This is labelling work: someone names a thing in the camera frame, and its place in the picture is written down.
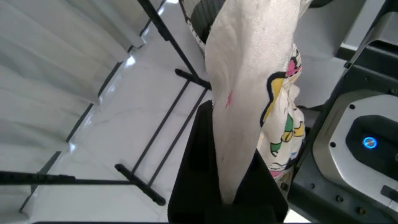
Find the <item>tile floor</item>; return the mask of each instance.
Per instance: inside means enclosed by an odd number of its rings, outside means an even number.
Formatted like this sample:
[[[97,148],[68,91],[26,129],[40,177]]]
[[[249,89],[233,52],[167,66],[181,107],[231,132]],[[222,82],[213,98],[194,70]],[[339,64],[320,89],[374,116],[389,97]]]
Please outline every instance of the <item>tile floor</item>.
[[[204,59],[185,25],[178,4],[168,1],[162,18],[191,61],[199,76],[205,78]],[[51,174],[69,174],[78,178],[125,180],[114,165],[132,168],[185,80],[174,74],[175,68],[187,71],[172,46],[165,42],[153,24],[143,35],[146,45],[131,54],[116,72],[101,95],[100,106],[90,111],[70,141],[70,150],[50,170]],[[330,56],[303,56],[304,70],[298,85],[305,106],[322,104],[343,72],[344,61]],[[304,84],[317,82],[315,91]],[[156,170],[203,88],[189,84],[149,153],[137,170],[147,182]],[[203,101],[211,99],[209,91]],[[167,200],[172,192],[192,120],[157,176],[153,188]],[[39,187],[23,212],[36,221],[119,221],[166,222],[167,206],[152,202],[135,186],[50,186]],[[287,221],[305,222],[293,212]]]

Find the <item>metal frame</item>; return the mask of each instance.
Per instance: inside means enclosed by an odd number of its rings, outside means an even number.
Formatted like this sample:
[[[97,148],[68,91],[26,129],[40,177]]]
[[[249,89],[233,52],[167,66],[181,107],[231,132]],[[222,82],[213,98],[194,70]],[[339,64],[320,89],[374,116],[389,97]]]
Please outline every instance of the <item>metal frame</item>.
[[[156,129],[155,133],[151,137],[150,141],[148,142],[147,146],[145,147],[144,151],[142,152],[140,158],[138,159],[136,165],[132,170],[127,169],[124,165],[122,164],[116,164],[115,168],[118,170],[120,173],[122,173],[123,176],[127,178],[127,180],[93,180],[93,179],[77,179],[74,176],[71,175],[49,175],[49,174],[33,174],[33,173],[24,173],[24,172],[6,172],[6,171],[0,171],[0,185],[136,185],[138,188],[142,190],[148,197],[150,197],[156,204],[163,206],[166,204],[166,200],[160,196],[157,192],[155,192],[151,186],[154,183],[157,175],[159,174],[160,170],[162,169],[163,165],[165,164],[167,158],[169,157],[170,153],[172,152],[174,146],[176,145],[177,141],[180,139],[180,136],[182,135],[183,131],[187,127],[189,121],[191,120],[193,114],[196,112],[197,108],[199,107],[199,104],[201,103],[203,97],[205,96],[206,92],[208,90],[211,90],[211,86],[209,82],[206,82],[199,78],[197,75],[196,71],[192,67],[191,63],[188,61],[188,58],[185,56],[185,54],[182,52],[180,46],[178,43],[175,41],[174,37],[158,15],[157,11],[153,7],[153,5],[150,3],[149,0],[138,0],[139,4],[142,6],[142,8],[145,10],[145,12],[148,14],[150,20],[154,23],[156,26],[157,30],[161,34],[161,36],[166,40],[169,41],[174,49],[177,51],[181,59],[184,61],[185,65],[188,67],[189,71],[191,74],[184,72],[180,69],[176,69],[175,73],[182,77],[187,79],[185,82],[184,86],[178,93],[176,99],[172,103],[171,107],[169,108],[168,112],[164,116],[162,122],[160,122],[159,127]],[[115,68],[114,72],[117,70],[117,68],[120,66],[121,63],[118,63]],[[197,102],[195,103],[195,106],[192,108],[190,114],[188,115],[187,119],[185,120],[184,124],[182,125],[180,131],[174,138],[172,144],[170,147],[167,149],[167,152],[165,156],[163,157],[162,161],[156,168],[155,173],[152,175],[150,181],[146,184],[144,183],[140,178],[138,178],[134,173],[136,172],[137,168],[139,167],[139,164],[142,162],[144,159],[145,155],[147,154],[148,150],[150,149],[152,143],[155,141],[155,138],[159,134],[160,130],[163,128],[165,122],[169,118],[171,112],[175,108],[175,105],[178,103],[178,101],[181,99],[181,96],[184,94],[185,90],[187,89],[187,86],[189,83],[196,83],[197,85],[202,86],[205,88]]]

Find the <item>glowing blue button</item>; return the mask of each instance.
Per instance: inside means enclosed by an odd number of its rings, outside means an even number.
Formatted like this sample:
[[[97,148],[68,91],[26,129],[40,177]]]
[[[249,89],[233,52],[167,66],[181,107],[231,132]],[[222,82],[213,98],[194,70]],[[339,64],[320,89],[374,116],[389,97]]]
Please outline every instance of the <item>glowing blue button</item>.
[[[377,140],[372,137],[366,137],[363,139],[362,144],[367,149],[374,149],[377,146]]]

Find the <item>garment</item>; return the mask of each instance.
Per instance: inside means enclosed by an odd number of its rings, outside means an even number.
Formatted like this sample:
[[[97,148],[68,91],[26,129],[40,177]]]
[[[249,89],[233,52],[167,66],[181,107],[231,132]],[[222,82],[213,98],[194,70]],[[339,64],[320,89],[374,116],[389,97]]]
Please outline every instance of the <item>garment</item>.
[[[293,43],[311,0],[227,0],[205,49],[221,197],[232,203],[256,149],[280,182],[298,155],[303,114]]]

